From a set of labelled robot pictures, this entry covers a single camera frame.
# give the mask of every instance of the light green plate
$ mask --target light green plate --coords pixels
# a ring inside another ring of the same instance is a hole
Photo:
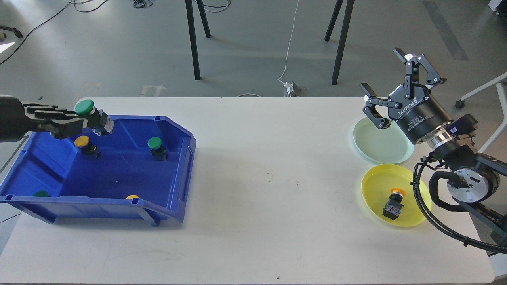
[[[370,119],[363,118],[355,125],[353,136],[359,151],[376,163],[401,163],[414,152],[414,145],[394,122],[379,130]]]

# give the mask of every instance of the yellow plate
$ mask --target yellow plate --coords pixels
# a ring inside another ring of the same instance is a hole
[[[381,220],[399,227],[413,227],[422,223],[426,218],[421,213],[414,198],[412,190],[412,171],[395,164],[377,165],[363,177],[361,190],[363,199],[370,210]],[[403,198],[402,213],[396,220],[383,216],[385,204],[389,200],[391,188],[404,189],[407,195]],[[431,197],[428,188],[421,181],[421,196],[429,209],[431,209]]]

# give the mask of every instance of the green button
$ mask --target green button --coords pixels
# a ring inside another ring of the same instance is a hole
[[[35,194],[33,195],[34,197],[49,197],[49,194],[48,194],[48,191],[37,191],[35,192]]]
[[[87,115],[93,110],[94,105],[95,103],[90,99],[83,100],[74,107],[74,112],[82,116]]]
[[[154,136],[148,140],[148,147],[152,150],[157,150],[162,146],[162,139]]]

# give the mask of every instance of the white cable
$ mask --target white cable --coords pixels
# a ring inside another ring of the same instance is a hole
[[[204,10],[205,10],[205,11],[208,11],[208,12],[210,12],[210,13],[220,13],[220,12],[223,12],[223,11],[227,10],[227,8],[231,5],[231,0],[225,0],[225,1],[226,1],[226,3],[227,3],[227,4],[226,4],[226,5],[224,6],[224,8],[223,8],[222,10],[220,10],[220,11],[212,11],[212,10],[208,10],[208,9],[206,9],[206,6],[204,6]]]
[[[292,22],[291,38],[288,41],[287,54],[285,56],[285,68],[283,69],[282,75],[280,75],[280,77],[278,78],[278,81],[280,81],[281,83],[284,83],[280,79],[282,78],[282,76],[285,74],[285,71],[287,70],[288,51],[289,51],[289,49],[291,49],[291,40],[292,40],[292,34],[294,33],[294,24],[296,23],[296,14],[298,12],[298,6],[299,6],[299,0],[298,0],[298,3],[296,4],[296,11],[294,11],[294,21]]]
[[[252,93],[245,93],[245,94],[238,95],[238,96],[236,96],[236,97],[243,97],[243,96],[246,96],[246,95],[257,96],[257,97],[262,98],[262,96],[257,95],[257,94],[252,94]]]

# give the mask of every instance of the black table leg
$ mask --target black table leg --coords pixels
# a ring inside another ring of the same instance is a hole
[[[343,0],[336,0],[335,9],[333,10],[333,14],[331,15],[331,21],[329,21],[328,31],[325,32],[324,41],[326,42],[329,42],[329,38],[331,37],[331,33],[333,32],[333,28],[335,27],[336,19],[338,18],[338,14],[340,13],[342,4]]]
[[[187,7],[187,20],[189,23],[190,48],[192,49],[194,76],[195,80],[201,80],[201,72],[199,70],[199,56],[197,55],[197,40],[195,38],[194,10],[192,9],[192,0],[185,0],[185,6]]]
[[[340,66],[342,65],[343,50],[345,49],[345,42],[347,41],[348,26],[350,24],[350,17],[352,16],[353,6],[354,0],[347,0],[342,32],[340,34],[340,41],[338,42],[338,52],[336,53],[335,68],[333,69],[333,78],[331,79],[331,84],[333,85],[336,85],[338,82],[338,74],[340,73]]]
[[[196,0],[196,1],[197,1],[197,7],[199,8],[199,14],[201,14],[202,25],[204,26],[204,33],[206,34],[207,38],[210,38],[211,34],[209,33],[208,19],[206,18],[206,11],[204,9],[204,4],[202,3],[202,0]]]

